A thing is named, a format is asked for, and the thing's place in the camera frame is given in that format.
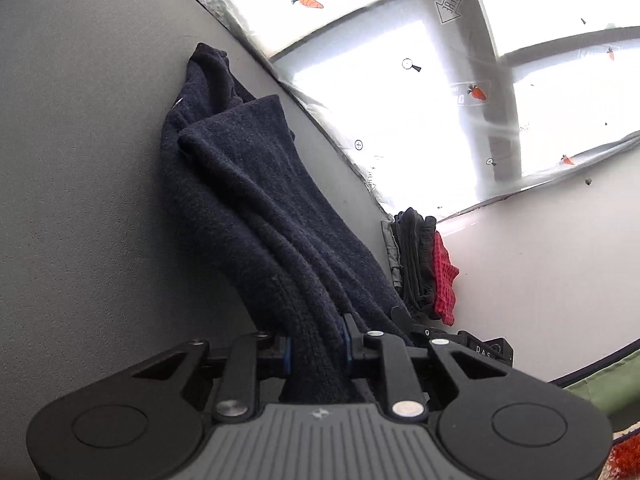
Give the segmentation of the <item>navy blue knit sweater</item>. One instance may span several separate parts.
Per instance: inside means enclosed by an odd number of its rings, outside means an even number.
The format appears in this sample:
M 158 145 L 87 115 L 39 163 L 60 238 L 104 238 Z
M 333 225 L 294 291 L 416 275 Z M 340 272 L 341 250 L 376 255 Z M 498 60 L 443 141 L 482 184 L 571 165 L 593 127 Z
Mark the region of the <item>navy blue knit sweater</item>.
M 373 398 L 346 372 L 343 318 L 396 334 L 400 298 L 300 160 L 277 96 L 255 98 L 199 44 L 160 137 L 167 209 L 187 248 L 238 291 L 258 330 L 292 342 L 286 403 Z

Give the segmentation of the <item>red striped folded garment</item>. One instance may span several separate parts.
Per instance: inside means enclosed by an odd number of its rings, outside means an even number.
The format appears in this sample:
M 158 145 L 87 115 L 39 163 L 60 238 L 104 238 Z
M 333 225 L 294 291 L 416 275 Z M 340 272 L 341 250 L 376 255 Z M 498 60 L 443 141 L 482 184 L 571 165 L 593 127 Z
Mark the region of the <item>red striped folded garment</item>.
M 445 325 L 453 326 L 456 322 L 454 306 L 457 302 L 454 280 L 460 270 L 451 263 L 449 252 L 438 231 L 434 237 L 433 262 L 436 282 L 435 313 Z

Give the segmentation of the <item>grey folded garment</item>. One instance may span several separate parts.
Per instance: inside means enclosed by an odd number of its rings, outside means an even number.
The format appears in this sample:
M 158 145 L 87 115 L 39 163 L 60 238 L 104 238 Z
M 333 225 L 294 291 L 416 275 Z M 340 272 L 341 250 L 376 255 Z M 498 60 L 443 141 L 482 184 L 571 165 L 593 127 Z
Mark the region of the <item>grey folded garment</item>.
M 394 289 L 399 292 L 402 289 L 400 252 L 395 240 L 392 224 L 388 220 L 382 220 L 381 231 L 385 244 L 388 266 L 390 267 L 390 275 L 392 276 L 392 283 Z

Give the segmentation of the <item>black folded garment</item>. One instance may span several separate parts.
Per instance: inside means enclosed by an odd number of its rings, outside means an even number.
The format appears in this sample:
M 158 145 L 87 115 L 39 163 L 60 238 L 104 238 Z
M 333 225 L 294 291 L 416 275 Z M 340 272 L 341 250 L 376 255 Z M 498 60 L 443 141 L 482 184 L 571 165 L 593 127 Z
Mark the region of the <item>black folded garment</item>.
M 399 249 L 399 295 L 418 321 L 436 321 L 437 288 L 433 256 L 436 219 L 422 217 L 413 208 L 408 208 L 396 214 L 392 230 Z

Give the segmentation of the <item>green fabric object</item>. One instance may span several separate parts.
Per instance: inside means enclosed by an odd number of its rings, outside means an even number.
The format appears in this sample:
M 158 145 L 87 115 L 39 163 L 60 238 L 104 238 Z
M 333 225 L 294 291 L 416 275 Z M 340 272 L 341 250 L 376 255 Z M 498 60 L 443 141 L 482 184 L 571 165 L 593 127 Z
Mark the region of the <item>green fabric object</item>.
M 623 411 L 639 402 L 639 341 L 551 383 L 590 401 L 605 414 Z

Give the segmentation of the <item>orange red rug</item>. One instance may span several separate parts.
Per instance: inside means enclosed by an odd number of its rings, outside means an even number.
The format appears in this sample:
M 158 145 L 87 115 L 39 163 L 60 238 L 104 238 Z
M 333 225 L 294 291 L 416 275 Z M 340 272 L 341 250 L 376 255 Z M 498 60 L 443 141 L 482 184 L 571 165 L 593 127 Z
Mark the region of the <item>orange red rug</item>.
M 625 434 L 613 443 L 603 467 L 602 480 L 638 480 L 640 477 L 640 436 L 638 431 Z

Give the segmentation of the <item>white printed curtain sheet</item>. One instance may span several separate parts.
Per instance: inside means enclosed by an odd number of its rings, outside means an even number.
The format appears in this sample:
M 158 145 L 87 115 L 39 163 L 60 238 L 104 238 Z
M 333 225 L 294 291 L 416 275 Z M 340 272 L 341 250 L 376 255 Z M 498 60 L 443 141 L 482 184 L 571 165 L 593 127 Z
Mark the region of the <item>white printed curtain sheet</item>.
M 460 214 L 639 142 L 639 0 L 196 1 L 391 214 Z

